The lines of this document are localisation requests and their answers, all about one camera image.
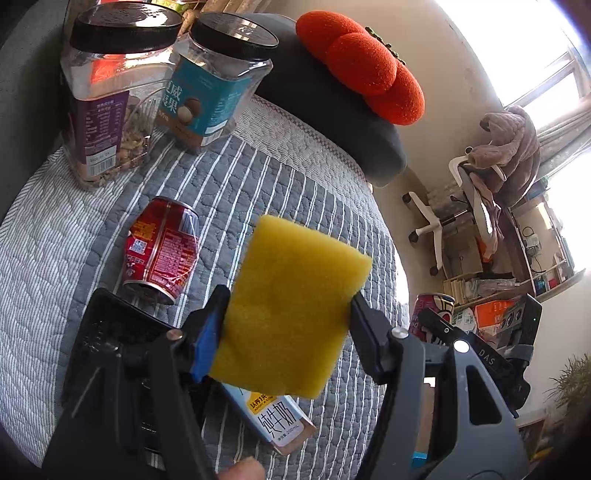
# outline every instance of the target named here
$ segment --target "orange cushion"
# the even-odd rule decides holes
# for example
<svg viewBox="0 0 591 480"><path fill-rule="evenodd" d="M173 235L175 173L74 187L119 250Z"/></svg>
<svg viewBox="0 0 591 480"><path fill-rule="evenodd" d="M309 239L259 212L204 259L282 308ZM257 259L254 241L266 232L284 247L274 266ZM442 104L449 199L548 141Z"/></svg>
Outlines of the orange cushion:
<svg viewBox="0 0 591 480"><path fill-rule="evenodd" d="M380 117L395 125L413 124L425 112L425 97L421 86L400 62L392 87L381 95L365 96L365 102Z"/></svg>
<svg viewBox="0 0 591 480"><path fill-rule="evenodd" d="M326 51L341 35L369 34L355 20L334 12L312 11L302 15L295 23L295 33L306 49L321 62Z"/></svg>
<svg viewBox="0 0 591 480"><path fill-rule="evenodd" d="M326 66L345 86L361 95L385 93L396 79L397 60L367 33L337 38L326 52Z"/></svg>

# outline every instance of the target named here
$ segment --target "qr code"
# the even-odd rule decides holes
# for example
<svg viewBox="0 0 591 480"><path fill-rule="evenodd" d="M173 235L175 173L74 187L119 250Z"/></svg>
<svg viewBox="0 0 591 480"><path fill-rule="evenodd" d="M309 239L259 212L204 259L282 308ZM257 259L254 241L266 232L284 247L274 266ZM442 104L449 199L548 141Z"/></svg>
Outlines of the qr code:
<svg viewBox="0 0 591 480"><path fill-rule="evenodd" d="M148 245L148 242L144 242L143 240L136 238L134 239L134 244L131 245L130 250L137 254L143 255L146 251L146 245Z"/></svg>

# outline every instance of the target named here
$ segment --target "floor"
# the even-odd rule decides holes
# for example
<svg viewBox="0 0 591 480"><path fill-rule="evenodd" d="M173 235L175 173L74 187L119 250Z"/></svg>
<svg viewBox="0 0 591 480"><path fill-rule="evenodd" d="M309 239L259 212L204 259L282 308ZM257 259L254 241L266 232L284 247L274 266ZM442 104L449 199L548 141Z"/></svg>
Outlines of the floor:
<svg viewBox="0 0 591 480"><path fill-rule="evenodd" d="M422 236L416 244L408 241L408 234L412 230L427 223L414 205L406 205L402 201L402 196L409 191L427 200L425 188L409 168L386 187L374 187L374 198L390 230L407 276L412 313L414 301L419 293L443 291L443 273L440 272L437 277L429 274L429 268L436 264L433 235Z"/></svg>

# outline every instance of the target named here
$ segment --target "bed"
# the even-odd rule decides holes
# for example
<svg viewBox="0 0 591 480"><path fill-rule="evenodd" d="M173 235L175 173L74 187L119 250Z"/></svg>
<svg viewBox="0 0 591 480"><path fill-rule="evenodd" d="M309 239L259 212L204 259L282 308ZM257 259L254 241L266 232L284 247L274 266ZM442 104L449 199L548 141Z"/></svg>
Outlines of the bed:
<svg viewBox="0 0 591 480"><path fill-rule="evenodd" d="M318 130L254 97L234 135L207 152L191 155L157 131L151 158L108 187L86 192L58 149L27 180L0 225L0 421L37 466L61 413L57 400L69 353L94 289L106 287L180 326L213 286L231 287L264 213L370 255L363 295L393 325L408 326L408 308L397 301L404 272L366 175ZM202 224L192 281L170 307L144 303L121 286L127 231L157 195L193 205ZM298 399L318 428L301 450L285 458L272 453L222 400L209 403L203 440L216 470L252 455L269 479L353 478L383 396L347 338L320 396ZM156 455L150 462L161 466Z"/></svg>

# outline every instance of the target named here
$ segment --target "red soda can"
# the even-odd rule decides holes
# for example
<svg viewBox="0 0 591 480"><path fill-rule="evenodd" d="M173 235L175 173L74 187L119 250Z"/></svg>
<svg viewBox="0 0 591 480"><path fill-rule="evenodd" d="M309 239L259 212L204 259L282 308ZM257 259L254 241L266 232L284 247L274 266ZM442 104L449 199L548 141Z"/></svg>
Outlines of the red soda can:
<svg viewBox="0 0 591 480"><path fill-rule="evenodd" d="M452 322L453 306L456 300L444 293L421 293L414 303L413 318L410 321L408 331L417 336L422 342L426 342L429 332L418 321L418 314L424 309L430 309L437 313L446 322Z"/></svg>
<svg viewBox="0 0 591 480"><path fill-rule="evenodd" d="M197 263L198 234L199 218L189 205L154 198L129 230L123 285L172 305Z"/></svg>

